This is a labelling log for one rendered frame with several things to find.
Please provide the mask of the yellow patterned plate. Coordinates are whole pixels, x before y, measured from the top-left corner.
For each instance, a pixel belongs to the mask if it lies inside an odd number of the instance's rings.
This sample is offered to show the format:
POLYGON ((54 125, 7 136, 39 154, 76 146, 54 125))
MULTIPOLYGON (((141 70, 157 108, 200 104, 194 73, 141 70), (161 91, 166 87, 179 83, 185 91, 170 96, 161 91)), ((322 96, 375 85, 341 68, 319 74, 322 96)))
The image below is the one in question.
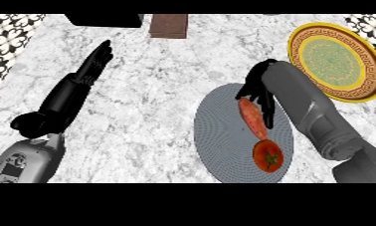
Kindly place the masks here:
POLYGON ((332 99, 376 99, 376 50, 347 28, 324 22, 301 25, 288 39, 288 57, 332 99))

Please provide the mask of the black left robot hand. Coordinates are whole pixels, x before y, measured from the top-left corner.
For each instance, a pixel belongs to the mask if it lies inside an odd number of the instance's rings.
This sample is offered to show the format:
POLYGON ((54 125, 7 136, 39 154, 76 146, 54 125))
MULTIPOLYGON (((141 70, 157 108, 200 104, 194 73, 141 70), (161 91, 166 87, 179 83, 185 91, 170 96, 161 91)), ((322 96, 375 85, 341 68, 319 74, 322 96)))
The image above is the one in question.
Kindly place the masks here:
POLYGON ((37 138, 61 133, 71 125, 88 95, 110 61, 114 59, 111 41, 107 40, 88 57, 79 71, 58 83, 36 112, 15 117, 11 127, 23 136, 37 138))

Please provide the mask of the black appliance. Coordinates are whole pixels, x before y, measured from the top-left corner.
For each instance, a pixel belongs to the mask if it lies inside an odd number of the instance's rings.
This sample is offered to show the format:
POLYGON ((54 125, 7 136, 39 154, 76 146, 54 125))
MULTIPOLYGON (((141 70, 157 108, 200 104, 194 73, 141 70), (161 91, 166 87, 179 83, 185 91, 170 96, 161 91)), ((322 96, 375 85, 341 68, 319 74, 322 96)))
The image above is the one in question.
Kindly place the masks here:
POLYGON ((68 14, 71 23, 86 27, 141 28, 144 14, 68 14))

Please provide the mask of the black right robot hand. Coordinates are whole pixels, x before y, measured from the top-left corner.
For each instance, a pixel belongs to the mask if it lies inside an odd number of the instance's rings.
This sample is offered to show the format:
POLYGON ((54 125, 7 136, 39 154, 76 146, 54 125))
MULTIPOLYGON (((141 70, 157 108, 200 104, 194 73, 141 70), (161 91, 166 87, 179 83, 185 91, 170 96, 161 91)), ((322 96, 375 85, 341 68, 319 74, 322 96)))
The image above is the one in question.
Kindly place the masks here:
POLYGON ((245 84, 235 97, 238 100, 242 97, 250 97, 250 100, 262 105, 265 125, 269 129, 273 129, 275 98, 273 93, 266 88, 262 76, 275 63, 275 59, 268 59, 254 65, 245 77, 245 84))

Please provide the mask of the orange sweet potato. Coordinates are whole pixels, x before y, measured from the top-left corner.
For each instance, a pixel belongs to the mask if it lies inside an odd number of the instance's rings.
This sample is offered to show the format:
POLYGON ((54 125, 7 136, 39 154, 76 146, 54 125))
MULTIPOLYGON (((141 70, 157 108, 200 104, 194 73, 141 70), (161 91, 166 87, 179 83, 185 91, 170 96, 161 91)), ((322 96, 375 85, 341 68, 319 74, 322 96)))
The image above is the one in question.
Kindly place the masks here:
POLYGON ((268 129, 265 125, 263 115, 257 105, 250 101, 248 98, 241 98, 238 100, 238 108, 241 117, 245 124, 260 140, 268 139, 268 129))

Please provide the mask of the brown wooden block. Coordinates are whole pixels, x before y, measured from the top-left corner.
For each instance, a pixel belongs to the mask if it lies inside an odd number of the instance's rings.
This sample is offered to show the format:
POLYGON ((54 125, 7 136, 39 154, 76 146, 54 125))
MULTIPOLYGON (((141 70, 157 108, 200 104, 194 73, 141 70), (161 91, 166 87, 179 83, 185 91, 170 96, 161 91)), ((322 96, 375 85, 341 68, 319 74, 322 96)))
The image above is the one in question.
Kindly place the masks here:
POLYGON ((188 37, 189 15, 155 14, 151 24, 154 38, 185 39, 188 37))

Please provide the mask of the round grey placemat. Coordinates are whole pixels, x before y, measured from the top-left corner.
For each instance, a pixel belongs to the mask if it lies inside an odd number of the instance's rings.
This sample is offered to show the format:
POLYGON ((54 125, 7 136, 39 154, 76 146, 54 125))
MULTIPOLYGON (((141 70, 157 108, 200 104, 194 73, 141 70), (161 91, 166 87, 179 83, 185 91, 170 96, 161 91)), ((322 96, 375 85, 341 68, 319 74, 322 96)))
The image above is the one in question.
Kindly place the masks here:
POLYGON ((290 119, 275 105, 273 129, 268 137, 278 143, 282 167, 265 172, 253 159, 253 148, 259 138, 242 120, 235 96, 242 84, 226 84, 206 96, 194 119, 194 142, 201 162, 223 183, 276 183, 281 181, 293 161, 294 135, 290 119))

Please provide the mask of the red tomato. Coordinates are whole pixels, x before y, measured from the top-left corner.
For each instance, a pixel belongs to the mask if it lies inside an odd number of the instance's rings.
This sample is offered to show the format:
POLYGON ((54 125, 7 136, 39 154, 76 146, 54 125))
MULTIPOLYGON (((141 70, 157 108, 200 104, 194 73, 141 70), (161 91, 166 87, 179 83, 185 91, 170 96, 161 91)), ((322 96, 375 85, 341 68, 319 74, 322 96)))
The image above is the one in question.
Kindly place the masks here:
POLYGON ((284 152, 275 141, 262 140, 253 148, 253 159, 259 169, 275 172, 284 164, 284 152))

